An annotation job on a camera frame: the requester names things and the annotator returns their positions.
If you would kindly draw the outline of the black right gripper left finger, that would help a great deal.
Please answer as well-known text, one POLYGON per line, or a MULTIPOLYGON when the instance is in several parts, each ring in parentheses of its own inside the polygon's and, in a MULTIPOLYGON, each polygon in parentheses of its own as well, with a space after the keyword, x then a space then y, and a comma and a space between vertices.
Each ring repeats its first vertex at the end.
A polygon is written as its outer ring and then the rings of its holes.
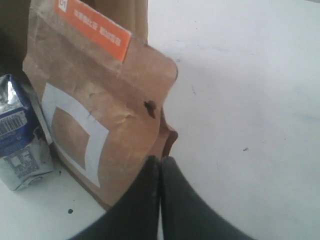
POLYGON ((148 156, 125 194, 106 214, 72 240, 156 240, 160 207, 160 161, 148 156))

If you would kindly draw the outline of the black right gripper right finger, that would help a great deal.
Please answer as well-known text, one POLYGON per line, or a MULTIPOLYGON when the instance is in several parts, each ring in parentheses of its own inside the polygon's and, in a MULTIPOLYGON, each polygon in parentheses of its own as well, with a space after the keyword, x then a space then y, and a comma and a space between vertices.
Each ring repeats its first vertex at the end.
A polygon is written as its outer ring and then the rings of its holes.
POLYGON ((195 192, 175 159, 161 162, 161 215, 165 240, 251 240, 195 192))

